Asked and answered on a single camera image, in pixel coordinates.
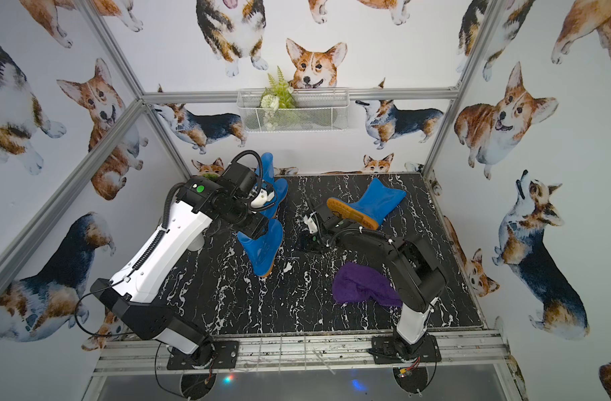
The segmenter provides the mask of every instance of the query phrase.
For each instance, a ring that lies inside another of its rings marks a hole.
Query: white wire basket
[[[342,131],[348,128],[347,88],[298,89],[296,108],[261,108],[264,89],[242,89],[237,107],[246,132]]]

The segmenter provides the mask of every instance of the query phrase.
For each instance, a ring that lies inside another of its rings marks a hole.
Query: black marble surface
[[[211,334],[330,332],[390,329],[399,320],[399,308],[383,308],[373,300],[338,304],[332,299],[332,281],[348,261],[377,268],[355,252],[336,250],[325,255],[296,249],[306,229],[305,197],[316,204],[328,197],[356,202],[378,177],[384,185],[407,192],[381,229],[390,235],[421,233],[430,239],[438,259],[450,274],[450,284],[430,318],[433,327],[481,326],[476,307],[450,254],[439,216],[419,174],[366,174],[286,177],[289,192],[277,218],[284,227],[284,242],[272,273],[252,273],[247,255],[235,233],[213,223],[203,251],[185,252],[159,293],[182,316],[203,325]]]

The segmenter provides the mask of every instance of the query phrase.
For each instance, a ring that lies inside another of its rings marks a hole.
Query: rubber boot
[[[252,263],[254,274],[261,277],[269,276],[269,273],[272,273],[278,248],[281,247],[283,242],[283,226],[281,226],[281,223],[276,219],[270,220],[268,232],[259,239],[250,239],[241,232],[236,236]]]
[[[261,162],[263,163],[263,181],[269,182],[274,186],[274,196],[277,199],[275,205],[261,214],[268,219],[273,219],[277,215],[278,204],[283,202],[287,196],[287,181],[285,178],[279,178],[274,181],[274,156],[272,153],[265,152],[261,156]]]
[[[328,209],[338,213],[343,219],[351,219],[367,229],[376,230],[404,197],[405,190],[385,187],[375,178],[358,202],[346,204],[336,197],[331,197],[327,205]]]

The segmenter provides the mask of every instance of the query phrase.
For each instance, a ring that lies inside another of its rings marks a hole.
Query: black cable
[[[78,327],[80,327],[80,329],[82,331],[84,331],[85,333],[89,334],[90,336],[93,337],[105,337],[105,338],[111,338],[111,337],[117,337],[117,336],[123,336],[125,334],[133,334],[134,332],[127,332],[127,333],[120,333],[120,334],[98,334],[98,333],[92,333],[90,331],[88,331],[85,327],[83,327],[83,325],[81,325],[80,321],[78,320],[78,308],[80,307],[81,302],[85,299],[85,297],[91,295],[91,294],[95,294],[95,293],[99,293],[101,291],[104,291],[108,288],[113,287],[114,285],[119,285],[120,283],[122,283],[124,281],[124,278],[114,284],[111,284],[105,288],[101,288],[98,289],[96,291],[91,291],[85,295],[83,295],[82,297],[80,297],[80,299],[78,300],[78,302],[76,303],[76,308],[74,308],[74,320],[76,320],[76,324],[78,325]]]
[[[161,346],[161,345],[163,345],[163,343],[162,343],[161,341],[158,341],[158,342],[159,342],[160,344],[158,344],[158,348],[156,349],[156,356],[154,357],[154,377],[156,377],[156,383],[157,383],[158,387],[160,387],[160,389],[161,389],[161,390],[164,390],[164,391],[166,391],[167,393],[170,393],[170,394],[173,394],[173,395],[179,396],[179,397],[181,397],[182,399],[185,399],[185,397],[183,397],[181,394],[176,393],[176,392],[174,392],[174,391],[172,391],[172,390],[168,390],[168,389],[164,388],[164,387],[163,387],[163,386],[160,384],[160,382],[158,381],[158,364],[157,364],[157,362],[158,362],[158,351],[160,351],[160,346]]]

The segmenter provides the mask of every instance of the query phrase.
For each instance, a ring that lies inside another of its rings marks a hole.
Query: purple towel
[[[332,283],[332,297],[338,303],[363,302],[373,298],[381,306],[401,307],[399,294],[390,280],[378,271],[353,262],[344,264]]]

